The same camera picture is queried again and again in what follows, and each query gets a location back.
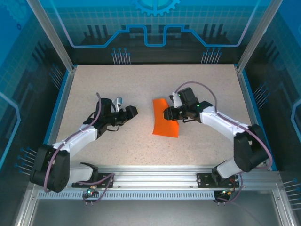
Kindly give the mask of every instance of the orange cloth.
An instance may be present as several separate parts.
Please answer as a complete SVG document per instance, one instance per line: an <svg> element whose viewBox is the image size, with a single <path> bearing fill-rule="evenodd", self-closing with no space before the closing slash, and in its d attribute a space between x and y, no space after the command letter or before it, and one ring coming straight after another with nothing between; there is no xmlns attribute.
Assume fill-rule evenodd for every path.
<svg viewBox="0 0 301 226"><path fill-rule="evenodd" d="M179 135L179 123L164 119L163 112L169 107L164 98L152 100L155 113L155 127L153 134L167 137L176 137Z"/></svg>

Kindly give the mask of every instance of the white work surface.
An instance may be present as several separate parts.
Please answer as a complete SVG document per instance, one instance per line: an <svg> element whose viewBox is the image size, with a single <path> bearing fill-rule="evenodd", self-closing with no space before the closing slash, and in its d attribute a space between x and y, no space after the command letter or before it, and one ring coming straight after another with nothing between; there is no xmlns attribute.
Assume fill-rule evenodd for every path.
<svg viewBox="0 0 301 226"><path fill-rule="evenodd" d="M94 165L215 165L233 156L233 144L209 126L179 121L179 137L152 135L152 100L169 95L186 81L198 81L212 89L218 110L250 124L245 101L233 65L79 65L58 134L58 141L77 131L95 111L96 92L123 107L136 106L139 114L118 132L106 131L77 153L72 161ZM214 104L203 87L191 84L199 101Z"/></svg>

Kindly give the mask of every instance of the gear logo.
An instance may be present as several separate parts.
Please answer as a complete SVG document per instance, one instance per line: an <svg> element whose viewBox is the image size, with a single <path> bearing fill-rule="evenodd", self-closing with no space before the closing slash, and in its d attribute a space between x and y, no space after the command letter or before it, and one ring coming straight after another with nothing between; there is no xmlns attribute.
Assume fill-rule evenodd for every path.
<svg viewBox="0 0 301 226"><path fill-rule="evenodd" d="M25 19L27 14L27 7L25 0L0 0L0 6L6 7L9 14L18 23Z"/></svg>
<svg viewBox="0 0 301 226"><path fill-rule="evenodd" d="M133 3L141 13L146 13L148 16L151 14L163 16L164 13L169 13L170 9L175 9L175 5L179 4L180 0L133 0Z"/></svg>

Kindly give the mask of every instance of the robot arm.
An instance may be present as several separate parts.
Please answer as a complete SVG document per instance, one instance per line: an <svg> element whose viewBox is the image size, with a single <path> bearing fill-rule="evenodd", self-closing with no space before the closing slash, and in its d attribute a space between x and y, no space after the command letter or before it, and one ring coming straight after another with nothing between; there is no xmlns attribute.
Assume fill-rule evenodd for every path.
<svg viewBox="0 0 301 226"><path fill-rule="evenodd" d="M242 171L249 172L268 159L263 147L244 129L233 124L238 124L252 131L266 144L264 133L260 126L256 124L248 126L220 112L216 112L209 102L203 101L200 103L191 88L185 88L173 93L170 98L174 106L164 111L166 120L198 121L217 130L233 143L233 158L222 162L212 170L212 178L216 184Z"/></svg>
<svg viewBox="0 0 301 226"><path fill-rule="evenodd" d="M30 181L40 186L44 185L45 176L49 161L54 152L61 146L63 147L58 152L51 171L48 177L47 188L54 191L62 191L68 183L75 183L78 181L96 182L98 180L98 168L89 163L82 162L78 166L70 167L70 159L76 155L87 144L97 140L108 126L123 126L128 120L134 118L138 112L134 106L127 106L120 109L122 105L122 98L118 97L114 101L107 98L101 99L101 112L97 121L88 126L94 119L89 118L83 122L79 129L79 133L69 139L64 140L53 145L42 145L38 151L30 174ZM99 102L96 105L96 111L99 110Z"/></svg>

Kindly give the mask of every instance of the speckled tabletop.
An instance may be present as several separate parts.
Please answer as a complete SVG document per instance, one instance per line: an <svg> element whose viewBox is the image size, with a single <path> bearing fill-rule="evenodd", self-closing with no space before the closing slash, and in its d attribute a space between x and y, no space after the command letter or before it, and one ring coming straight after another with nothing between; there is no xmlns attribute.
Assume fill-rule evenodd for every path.
<svg viewBox="0 0 301 226"><path fill-rule="evenodd" d="M218 109L250 124L233 65L79 65L71 87L57 140L77 131L95 111L101 97L123 97L123 107L136 106L139 114L118 132L105 132L73 158L94 165L214 165L233 156L233 144L209 126L179 122L179 137L152 135L152 100L168 96L186 81L210 87ZM214 103L210 93L191 85L199 101Z"/></svg>

